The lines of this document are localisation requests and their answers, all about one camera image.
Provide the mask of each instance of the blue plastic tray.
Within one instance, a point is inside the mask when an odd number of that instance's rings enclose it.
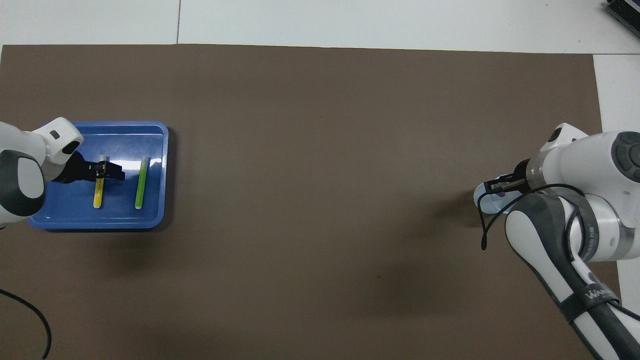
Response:
[[[80,121],[73,123],[84,136],[78,151],[87,161],[105,154],[122,166],[125,180],[106,179],[102,207],[93,208],[95,183],[50,182],[42,209],[28,222],[38,229],[150,229],[164,216],[166,154],[169,132],[158,121]],[[143,156],[149,157],[142,209],[135,209]]]

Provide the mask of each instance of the black cable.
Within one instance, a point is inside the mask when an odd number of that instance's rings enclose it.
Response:
[[[613,300],[610,300],[610,301],[607,301],[607,304],[613,306],[614,308],[619,310],[624,315],[627,315],[627,316],[633,318],[635,321],[640,322],[640,316],[638,314],[636,314],[633,311],[625,308],[624,306],[620,305],[619,303],[617,303],[617,302],[615,302]]]
[[[487,195],[491,195],[488,192],[485,192],[484,194],[480,195],[480,197],[477,200],[476,206],[478,208],[478,213],[480,214],[480,224],[482,225],[482,230],[483,230],[483,234],[482,234],[482,242],[481,242],[481,248],[483,250],[486,250],[486,238],[487,238],[487,234],[489,232],[489,229],[491,229],[491,226],[493,225],[493,223],[498,219],[498,217],[500,215],[502,215],[503,212],[505,212],[507,209],[509,209],[511,206],[513,206],[513,204],[515,204],[516,202],[522,200],[523,197],[525,197],[526,195],[529,195],[530,193],[534,193],[534,192],[538,192],[540,190],[544,190],[544,189],[548,189],[548,188],[567,188],[569,190],[573,190],[575,192],[577,192],[580,196],[584,196],[584,192],[582,192],[582,190],[576,188],[575,186],[572,185],[567,185],[567,184],[548,184],[548,185],[544,185],[544,186],[540,186],[537,187],[535,189],[531,189],[527,192],[525,192],[524,194],[518,196],[517,198],[513,199],[511,202],[509,202],[509,204],[506,204],[502,209],[500,209],[500,211],[498,211],[493,218],[489,221],[488,224],[484,224],[484,217],[483,217],[483,212],[482,212],[482,208],[480,207],[480,200],[483,199],[483,197],[487,196]]]
[[[47,319],[40,312],[40,310],[38,310],[37,307],[31,305],[31,303],[29,303],[27,300],[24,300],[23,298],[17,295],[14,295],[8,291],[4,291],[2,289],[0,289],[0,294],[10,297],[13,300],[16,300],[22,305],[30,308],[34,313],[36,313],[36,315],[38,315],[38,317],[40,318],[40,321],[42,321],[42,324],[44,325],[44,329],[47,331],[47,348],[44,350],[44,355],[40,358],[42,360],[46,359],[47,356],[49,356],[49,351],[51,350],[51,329],[49,328],[49,323],[47,322]]]
[[[569,219],[566,221],[566,226],[564,227],[564,244],[566,245],[567,254],[569,254],[569,260],[574,261],[573,250],[571,249],[571,228],[573,227],[573,221],[575,220],[576,215],[578,215],[578,208],[573,208],[573,211],[569,215]]]
[[[503,214],[503,212],[505,212],[507,209],[509,209],[516,202],[520,201],[526,195],[529,195],[530,193],[538,192],[540,190],[544,190],[546,188],[567,188],[567,189],[571,189],[571,190],[577,192],[580,196],[584,196],[584,193],[582,192],[582,190],[580,190],[580,189],[578,189],[578,188],[576,188],[574,186],[567,185],[567,184],[549,184],[549,185],[541,186],[539,188],[535,188],[535,189],[529,190],[528,192],[525,192],[524,194],[522,194],[522,195],[518,196],[517,198],[513,199],[509,204],[506,204],[502,209],[500,209],[500,211],[498,213],[496,213],[493,216],[491,221],[489,221],[488,225],[485,225],[484,224],[484,217],[483,217],[482,209],[480,207],[480,200],[482,200],[483,197],[485,197],[487,195],[491,195],[491,194],[486,192],[486,193],[480,195],[480,197],[477,200],[477,208],[478,208],[478,213],[480,214],[480,223],[482,224],[482,228],[483,228],[483,242],[481,244],[482,249],[483,250],[486,249],[486,235],[487,235],[487,232],[489,231],[489,228],[491,227],[491,225],[493,225],[493,223],[496,221],[496,219],[501,214]],[[582,231],[582,238],[584,239],[585,238],[584,219],[582,218],[582,214],[580,213],[580,209],[573,202],[571,202],[568,199],[565,199],[565,201],[573,206],[573,211],[569,215],[569,218],[568,218],[568,221],[567,221],[567,225],[564,228],[564,241],[565,241],[565,244],[567,244],[567,247],[568,247],[567,251],[568,251],[569,257],[570,257],[571,261],[574,261],[575,259],[573,258],[573,252],[571,250],[571,242],[570,242],[571,228],[572,228],[573,220],[577,217],[578,218],[578,222],[580,224],[580,230]],[[640,315],[638,315],[638,314],[634,313],[633,311],[625,308],[624,306],[620,305],[618,302],[610,300],[607,303],[610,306],[612,306],[613,308],[615,308],[618,311],[620,311],[621,313],[631,317],[635,321],[640,322]]]

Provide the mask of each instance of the green marker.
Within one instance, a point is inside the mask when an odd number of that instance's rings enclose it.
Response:
[[[145,196],[145,183],[147,182],[147,168],[149,167],[149,157],[142,157],[140,162],[140,176],[138,176],[138,191],[136,192],[136,209],[142,208],[142,198]]]

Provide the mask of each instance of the yellow marker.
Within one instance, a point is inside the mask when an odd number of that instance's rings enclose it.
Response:
[[[106,161],[105,155],[100,155],[99,161]],[[93,194],[93,207],[99,209],[102,206],[102,191],[104,189],[104,178],[95,180],[95,193]]]

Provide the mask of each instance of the brown table surface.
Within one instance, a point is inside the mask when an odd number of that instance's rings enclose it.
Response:
[[[163,223],[0,232],[50,359],[588,359],[472,190],[569,122],[589,55],[233,45],[3,48],[0,121],[160,120]],[[615,264],[595,266],[618,289]],[[44,330],[0,298],[0,359]]]

